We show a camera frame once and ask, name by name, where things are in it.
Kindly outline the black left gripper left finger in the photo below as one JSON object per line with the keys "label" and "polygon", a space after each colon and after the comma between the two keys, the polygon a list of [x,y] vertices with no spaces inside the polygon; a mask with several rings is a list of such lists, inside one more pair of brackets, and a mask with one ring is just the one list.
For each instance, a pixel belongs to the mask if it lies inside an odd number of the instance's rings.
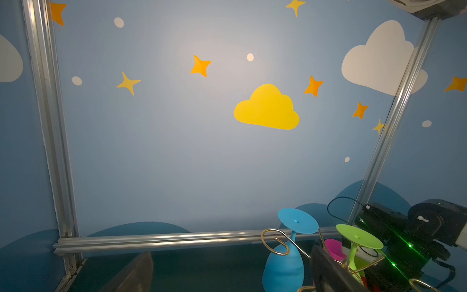
{"label": "black left gripper left finger", "polygon": [[140,253],[99,292],[149,292],[153,280],[151,252]]}

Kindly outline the blue wine glass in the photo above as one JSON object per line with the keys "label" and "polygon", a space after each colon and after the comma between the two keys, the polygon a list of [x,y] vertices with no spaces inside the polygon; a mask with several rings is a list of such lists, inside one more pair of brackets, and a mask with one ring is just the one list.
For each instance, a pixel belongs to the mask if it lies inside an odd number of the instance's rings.
{"label": "blue wine glass", "polygon": [[266,292],[296,292],[303,286],[305,276],[302,255],[294,246],[296,236],[316,233],[319,224],[310,214],[292,208],[279,210],[278,219],[291,230],[291,237],[271,250],[262,285]]}

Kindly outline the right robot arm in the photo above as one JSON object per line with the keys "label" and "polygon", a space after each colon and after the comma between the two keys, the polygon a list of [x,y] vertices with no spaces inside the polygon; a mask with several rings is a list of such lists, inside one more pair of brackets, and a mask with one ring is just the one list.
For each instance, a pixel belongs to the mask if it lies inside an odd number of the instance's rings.
{"label": "right robot arm", "polygon": [[467,247],[467,209],[441,199],[412,206],[407,215],[378,203],[366,204],[355,225],[383,242],[386,259],[365,271],[369,288],[380,292],[408,292],[410,279],[423,276],[429,261],[447,268],[449,276],[441,288],[456,276],[447,264],[448,246]]}

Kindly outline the horizontal aluminium back rail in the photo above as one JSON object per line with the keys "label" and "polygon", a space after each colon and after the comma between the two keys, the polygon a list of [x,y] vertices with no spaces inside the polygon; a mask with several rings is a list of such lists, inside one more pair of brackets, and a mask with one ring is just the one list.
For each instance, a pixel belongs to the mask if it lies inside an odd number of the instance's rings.
{"label": "horizontal aluminium back rail", "polygon": [[195,232],[141,236],[61,238],[53,244],[56,255],[126,250],[181,248],[187,246],[232,245],[261,241],[262,230]]}

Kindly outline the left aluminium frame post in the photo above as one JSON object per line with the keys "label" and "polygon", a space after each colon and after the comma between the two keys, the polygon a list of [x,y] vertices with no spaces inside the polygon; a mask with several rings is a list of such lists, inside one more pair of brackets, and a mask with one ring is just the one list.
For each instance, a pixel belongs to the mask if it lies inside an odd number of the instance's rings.
{"label": "left aluminium frame post", "polygon": [[50,1],[22,2],[60,239],[79,237]]}

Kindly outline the green wine glass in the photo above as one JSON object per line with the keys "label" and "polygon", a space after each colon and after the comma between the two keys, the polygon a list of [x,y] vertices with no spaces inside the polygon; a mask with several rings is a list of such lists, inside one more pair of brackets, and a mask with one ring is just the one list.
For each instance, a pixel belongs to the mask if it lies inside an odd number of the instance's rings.
{"label": "green wine glass", "polygon": [[351,241],[350,254],[348,255],[347,259],[349,260],[350,269],[355,272],[353,277],[361,284],[363,284],[360,275],[356,271],[355,256],[357,249],[361,246],[380,250],[384,247],[383,242],[369,232],[355,226],[338,224],[336,225],[336,230],[347,240]]}

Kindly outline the aluminium frame post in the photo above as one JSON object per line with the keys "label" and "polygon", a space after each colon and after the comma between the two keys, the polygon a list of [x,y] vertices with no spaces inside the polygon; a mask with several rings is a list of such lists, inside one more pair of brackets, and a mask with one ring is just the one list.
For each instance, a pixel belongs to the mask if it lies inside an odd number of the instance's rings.
{"label": "aluminium frame post", "polygon": [[406,62],[406,67],[404,68],[404,73],[401,76],[400,83],[396,90],[393,104],[387,116],[385,126],[383,127],[383,132],[379,136],[374,154],[356,197],[356,203],[351,210],[349,216],[349,222],[351,224],[355,222],[362,209],[360,205],[368,203],[372,197],[372,193],[383,170],[383,166],[389,154],[396,131],[407,108],[414,85],[420,75],[420,71],[422,70],[424,61],[440,23],[441,19],[439,17],[434,17],[424,22],[424,26],[416,46],[411,51],[410,58]]}
{"label": "aluminium frame post", "polygon": [[60,239],[79,237],[50,1],[22,2]]}

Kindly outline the white ceiling air conditioner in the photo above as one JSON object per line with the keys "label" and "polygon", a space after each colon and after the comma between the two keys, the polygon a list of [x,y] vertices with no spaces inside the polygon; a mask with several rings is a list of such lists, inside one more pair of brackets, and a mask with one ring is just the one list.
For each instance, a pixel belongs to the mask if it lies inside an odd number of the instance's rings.
{"label": "white ceiling air conditioner", "polygon": [[422,20],[432,18],[444,20],[467,15],[467,0],[389,0],[389,2]]}

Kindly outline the magenta wine glass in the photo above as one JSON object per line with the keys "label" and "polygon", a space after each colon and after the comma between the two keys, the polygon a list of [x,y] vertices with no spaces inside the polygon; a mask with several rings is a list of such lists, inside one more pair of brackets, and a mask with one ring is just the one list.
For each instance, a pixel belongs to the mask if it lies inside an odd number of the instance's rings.
{"label": "magenta wine glass", "polygon": [[342,251],[342,243],[335,239],[325,240],[325,247],[328,250],[329,255],[337,261],[343,261],[347,258],[347,255]]}

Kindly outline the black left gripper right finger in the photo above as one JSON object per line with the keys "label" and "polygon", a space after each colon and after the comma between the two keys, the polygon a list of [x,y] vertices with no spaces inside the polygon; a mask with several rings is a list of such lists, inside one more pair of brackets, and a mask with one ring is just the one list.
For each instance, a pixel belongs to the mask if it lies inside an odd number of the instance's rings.
{"label": "black left gripper right finger", "polygon": [[310,266],[316,292],[368,292],[319,245],[311,250]]}

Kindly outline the right aluminium frame post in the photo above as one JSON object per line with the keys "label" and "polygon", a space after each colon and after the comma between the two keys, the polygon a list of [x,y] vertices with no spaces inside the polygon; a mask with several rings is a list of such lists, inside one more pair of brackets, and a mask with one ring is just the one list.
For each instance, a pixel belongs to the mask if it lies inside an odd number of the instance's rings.
{"label": "right aluminium frame post", "polygon": [[351,210],[349,216],[349,222],[351,224],[355,222],[362,209],[360,205],[368,203],[372,197],[372,193],[383,170],[383,166],[389,154],[396,131],[407,108],[414,85],[420,75],[420,71],[422,70],[424,61],[440,23],[441,19],[439,17],[434,17],[424,22],[424,26],[416,46],[411,51],[410,58],[406,62],[406,67],[404,68],[404,73],[401,76],[400,83],[396,90],[393,104],[387,116],[385,126],[383,127],[383,132],[379,136],[374,154],[356,197],[356,203]]}

